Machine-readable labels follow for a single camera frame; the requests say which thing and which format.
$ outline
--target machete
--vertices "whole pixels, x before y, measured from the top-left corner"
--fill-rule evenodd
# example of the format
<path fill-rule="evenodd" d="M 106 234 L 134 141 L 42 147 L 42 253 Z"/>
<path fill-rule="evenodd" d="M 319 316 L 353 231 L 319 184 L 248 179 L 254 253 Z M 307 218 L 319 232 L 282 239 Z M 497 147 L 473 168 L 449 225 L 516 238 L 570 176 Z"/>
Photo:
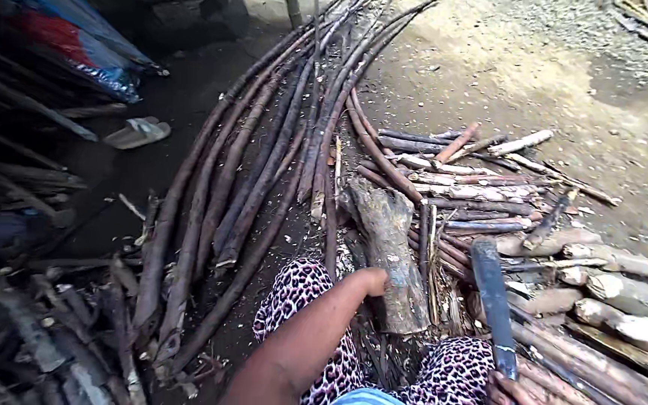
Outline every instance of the machete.
<path fill-rule="evenodd" d="M 516 380 L 516 351 L 511 336 L 509 303 L 496 241 L 489 237 L 476 238 L 469 254 L 472 256 L 472 268 L 487 316 L 487 324 L 492 328 L 496 369 L 510 380 Z"/>

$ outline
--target hand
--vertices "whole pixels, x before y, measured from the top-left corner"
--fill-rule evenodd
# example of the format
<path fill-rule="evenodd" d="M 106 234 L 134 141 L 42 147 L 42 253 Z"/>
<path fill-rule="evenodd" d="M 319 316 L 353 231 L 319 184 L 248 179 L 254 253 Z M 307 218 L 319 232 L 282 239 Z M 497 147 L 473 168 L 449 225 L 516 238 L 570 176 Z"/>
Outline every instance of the hand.
<path fill-rule="evenodd" d="M 389 282 L 389 273 L 381 267 L 366 267 L 355 271 L 361 280 L 366 294 L 370 297 L 379 297 L 384 294 L 384 287 Z"/>
<path fill-rule="evenodd" d="M 508 379 L 496 370 L 491 370 L 487 376 L 487 404 L 541 405 L 537 400 L 531 398 L 519 382 Z"/>

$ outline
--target red fabric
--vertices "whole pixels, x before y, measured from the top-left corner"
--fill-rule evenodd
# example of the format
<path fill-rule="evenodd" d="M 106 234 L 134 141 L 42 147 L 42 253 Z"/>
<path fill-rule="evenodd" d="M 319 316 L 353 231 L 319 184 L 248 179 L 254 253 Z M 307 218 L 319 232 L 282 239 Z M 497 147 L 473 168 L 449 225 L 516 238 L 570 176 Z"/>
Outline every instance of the red fabric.
<path fill-rule="evenodd" d="M 35 10 L 24 10 L 19 19 L 22 31 L 64 55 L 88 66 L 97 67 L 79 42 L 79 27 L 58 16 L 46 16 Z"/>

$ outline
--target slipper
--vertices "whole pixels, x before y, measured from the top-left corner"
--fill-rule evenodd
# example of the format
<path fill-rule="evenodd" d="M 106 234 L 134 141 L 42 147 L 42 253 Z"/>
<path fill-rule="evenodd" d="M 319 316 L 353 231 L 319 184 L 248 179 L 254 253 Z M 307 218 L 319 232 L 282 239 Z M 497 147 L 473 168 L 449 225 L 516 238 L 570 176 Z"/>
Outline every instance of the slipper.
<path fill-rule="evenodd" d="M 161 141 L 171 134 L 167 123 L 160 123 L 156 117 L 131 118 L 122 129 L 108 135 L 103 142 L 116 149 L 132 149 Z"/>

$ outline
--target leopard print fabric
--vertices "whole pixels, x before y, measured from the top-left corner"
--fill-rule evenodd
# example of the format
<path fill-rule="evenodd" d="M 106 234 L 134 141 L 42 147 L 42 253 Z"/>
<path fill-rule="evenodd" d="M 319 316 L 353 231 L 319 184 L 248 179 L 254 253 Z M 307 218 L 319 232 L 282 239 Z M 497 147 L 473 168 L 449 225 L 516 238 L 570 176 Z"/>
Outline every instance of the leopard print fabric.
<path fill-rule="evenodd" d="M 254 317 L 256 340 L 262 343 L 285 320 L 332 287 L 329 273 L 317 260 L 296 259 L 284 266 Z M 443 339 L 422 362 L 415 383 L 387 393 L 405 404 L 483 405 L 487 373 L 493 367 L 491 347 L 485 341 L 468 336 Z M 339 396 L 364 387 L 371 388 L 347 328 L 321 376 L 301 396 L 300 403 L 331 404 Z"/>

